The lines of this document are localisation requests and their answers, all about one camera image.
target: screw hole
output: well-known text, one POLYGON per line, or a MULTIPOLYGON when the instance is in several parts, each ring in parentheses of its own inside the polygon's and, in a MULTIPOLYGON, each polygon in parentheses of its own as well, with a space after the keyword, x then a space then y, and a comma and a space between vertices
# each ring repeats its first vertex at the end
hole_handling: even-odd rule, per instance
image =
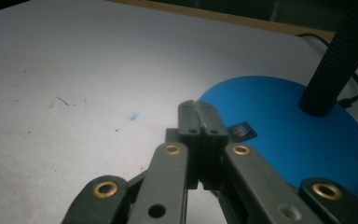
POLYGON ((113 181, 105 181, 94 188, 93 194, 97 198, 108 198, 117 192, 118 185, 113 181))
POLYGON ((155 204, 149 208, 148 213, 153 218, 163 217, 165 215, 165 207, 161 204, 155 204))
POLYGON ((338 200, 341 198, 341 191, 333 185, 317 183, 312 185, 313 191, 319 196, 328 200, 338 200))
POLYGON ((247 147, 244 147, 244 146, 235 146, 233 148, 233 151, 238 154, 238 155, 248 155, 249 153, 251 153, 251 150, 247 147))
POLYGON ((293 221, 299 221, 301 219, 301 213, 290 204, 281 204, 278 207, 279 212, 293 221))
POLYGON ((178 154, 180 151, 180 148, 177 146, 167 146, 164 148, 165 152, 171 155, 178 154))

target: blue lamp base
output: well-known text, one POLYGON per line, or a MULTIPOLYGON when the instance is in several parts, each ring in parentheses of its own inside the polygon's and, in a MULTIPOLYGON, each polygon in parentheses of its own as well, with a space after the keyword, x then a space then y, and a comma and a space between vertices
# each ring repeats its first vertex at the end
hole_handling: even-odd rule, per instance
POLYGON ((249 123, 257 137, 244 143, 288 183, 324 177, 358 196, 358 124, 339 105, 326 117, 304 113, 298 101, 305 88, 275 77, 238 77, 200 99, 216 107, 227 127, 249 123))

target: black mark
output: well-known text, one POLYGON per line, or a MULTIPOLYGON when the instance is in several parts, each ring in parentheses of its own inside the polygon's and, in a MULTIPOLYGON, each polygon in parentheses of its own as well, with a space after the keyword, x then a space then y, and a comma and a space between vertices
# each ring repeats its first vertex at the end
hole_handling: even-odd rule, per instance
POLYGON ((66 103, 63 99, 61 99, 60 97, 57 97, 57 99, 61 100, 64 104, 69 105, 68 103, 66 103))

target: brass screw insert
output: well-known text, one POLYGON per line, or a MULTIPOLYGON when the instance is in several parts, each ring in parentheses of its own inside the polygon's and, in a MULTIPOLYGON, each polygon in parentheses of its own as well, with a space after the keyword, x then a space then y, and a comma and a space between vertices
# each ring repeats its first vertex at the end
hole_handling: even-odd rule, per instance
POLYGON ((118 190, 117 183, 113 181, 104 181, 94 188, 92 192, 99 199, 108 198, 114 195, 118 190))
POLYGON ((180 148, 177 146, 166 146, 164 148, 165 153, 168 153, 170 155, 175 155, 180 152, 180 148))
POLYGON ((335 201, 341 198, 341 191, 334 185, 317 183, 312 185, 313 191, 319 196, 335 201))
POLYGON ((249 153, 251 153, 251 149, 249 149, 248 147, 245 147, 245 146, 234 146, 232 148, 232 150, 236 154, 241 155, 241 156, 245 156, 245 155, 248 155, 249 153))

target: white table surface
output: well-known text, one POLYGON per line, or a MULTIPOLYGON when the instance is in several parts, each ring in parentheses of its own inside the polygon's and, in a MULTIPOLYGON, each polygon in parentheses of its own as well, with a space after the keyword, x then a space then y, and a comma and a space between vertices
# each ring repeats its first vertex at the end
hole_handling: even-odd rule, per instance
MULTIPOLYGON (((0 223, 60 223, 91 179, 146 169, 183 101, 240 76, 306 85, 323 53, 314 40, 100 0, 1 10, 0 223)), ((358 121, 358 103, 349 112, 358 121)), ((189 192, 187 223, 225 223, 213 195, 189 192)))

